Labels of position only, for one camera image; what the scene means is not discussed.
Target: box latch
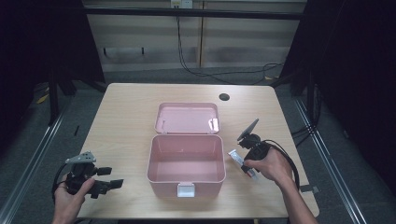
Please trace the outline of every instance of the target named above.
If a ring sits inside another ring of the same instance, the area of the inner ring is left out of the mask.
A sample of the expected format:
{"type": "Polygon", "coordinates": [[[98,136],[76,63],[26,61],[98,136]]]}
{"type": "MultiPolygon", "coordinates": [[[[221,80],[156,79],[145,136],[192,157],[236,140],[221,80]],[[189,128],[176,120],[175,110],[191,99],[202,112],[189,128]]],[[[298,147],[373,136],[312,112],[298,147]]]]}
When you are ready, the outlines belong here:
{"type": "Polygon", "coordinates": [[[195,186],[192,183],[182,182],[177,185],[178,198],[193,198],[195,197],[195,186]]]}

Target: human hand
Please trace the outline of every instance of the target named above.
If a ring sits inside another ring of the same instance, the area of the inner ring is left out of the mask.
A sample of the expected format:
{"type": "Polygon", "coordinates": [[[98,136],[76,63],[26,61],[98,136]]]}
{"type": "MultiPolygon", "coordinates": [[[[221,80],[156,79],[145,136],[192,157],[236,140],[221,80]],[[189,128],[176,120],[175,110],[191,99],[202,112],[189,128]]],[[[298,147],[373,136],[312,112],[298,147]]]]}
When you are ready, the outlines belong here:
{"type": "Polygon", "coordinates": [[[244,165],[260,170],[263,176],[275,181],[278,186],[283,181],[290,180],[292,176],[288,161],[279,151],[273,148],[269,149],[267,156],[261,161],[245,160],[244,165]]]}
{"type": "Polygon", "coordinates": [[[55,212],[53,216],[53,224],[69,224],[74,223],[82,204],[85,202],[85,195],[91,189],[95,180],[89,178],[82,184],[81,189],[75,194],[67,192],[67,186],[62,182],[55,190],[55,212]]]}

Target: pink plastic box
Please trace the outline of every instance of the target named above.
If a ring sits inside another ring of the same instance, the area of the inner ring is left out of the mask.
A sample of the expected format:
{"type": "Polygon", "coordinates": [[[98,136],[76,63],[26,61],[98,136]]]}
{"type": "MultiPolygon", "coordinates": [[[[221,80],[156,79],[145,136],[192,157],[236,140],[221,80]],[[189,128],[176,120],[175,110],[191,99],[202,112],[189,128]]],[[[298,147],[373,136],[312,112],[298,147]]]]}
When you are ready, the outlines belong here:
{"type": "Polygon", "coordinates": [[[164,103],[155,124],[148,180],[159,197],[219,194],[225,179],[217,106],[210,103],[164,103]]]}

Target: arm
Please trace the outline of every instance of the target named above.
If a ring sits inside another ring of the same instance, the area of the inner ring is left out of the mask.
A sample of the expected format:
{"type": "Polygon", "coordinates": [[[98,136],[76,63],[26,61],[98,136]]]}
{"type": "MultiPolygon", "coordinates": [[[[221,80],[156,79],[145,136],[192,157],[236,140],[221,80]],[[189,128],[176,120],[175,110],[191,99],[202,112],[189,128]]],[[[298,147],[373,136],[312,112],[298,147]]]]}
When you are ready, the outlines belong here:
{"type": "Polygon", "coordinates": [[[79,209],[85,202],[85,194],[91,189],[95,180],[90,178],[84,182],[81,189],[75,194],[71,195],[67,192],[66,184],[63,182],[55,191],[55,212],[53,215],[52,224],[72,224],[74,223],[79,209]]]}
{"type": "Polygon", "coordinates": [[[260,170],[263,176],[275,181],[282,191],[283,201],[290,217],[290,223],[318,223],[297,190],[289,163],[282,154],[270,149],[261,161],[246,160],[244,164],[260,170]]]}

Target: black device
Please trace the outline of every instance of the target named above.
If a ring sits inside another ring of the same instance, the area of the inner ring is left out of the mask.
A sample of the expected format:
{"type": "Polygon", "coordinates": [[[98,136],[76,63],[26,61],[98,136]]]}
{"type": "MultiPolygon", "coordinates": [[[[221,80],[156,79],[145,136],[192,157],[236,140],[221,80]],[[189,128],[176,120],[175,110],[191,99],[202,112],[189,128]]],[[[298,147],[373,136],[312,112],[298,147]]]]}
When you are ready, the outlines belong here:
{"type": "MultiPolygon", "coordinates": [[[[64,183],[67,186],[67,192],[70,194],[76,194],[81,189],[82,184],[94,175],[110,175],[111,167],[97,168],[93,164],[96,162],[96,158],[91,154],[90,151],[84,152],[76,157],[67,159],[64,165],[60,168],[54,179],[52,187],[52,195],[58,188],[60,183],[57,183],[59,174],[66,164],[72,164],[70,173],[67,174],[67,178],[64,183]]],[[[120,189],[122,187],[123,179],[111,180],[110,182],[95,180],[92,188],[87,194],[91,194],[91,198],[97,199],[99,194],[107,194],[111,189],[120,189]]]]}
{"type": "MultiPolygon", "coordinates": [[[[239,141],[238,145],[241,146],[242,148],[246,148],[249,150],[248,154],[244,158],[244,161],[245,160],[260,161],[267,156],[270,148],[279,151],[288,161],[294,173],[294,182],[296,183],[297,189],[299,189],[300,177],[298,175],[297,167],[295,166],[293,160],[289,157],[288,153],[275,141],[273,140],[262,141],[257,134],[251,133],[258,122],[259,119],[255,119],[253,123],[251,123],[237,138],[237,141],[239,141]]],[[[241,169],[245,173],[247,173],[250,167],[247,167],[246,165],[242,165],[241,169]]]]}

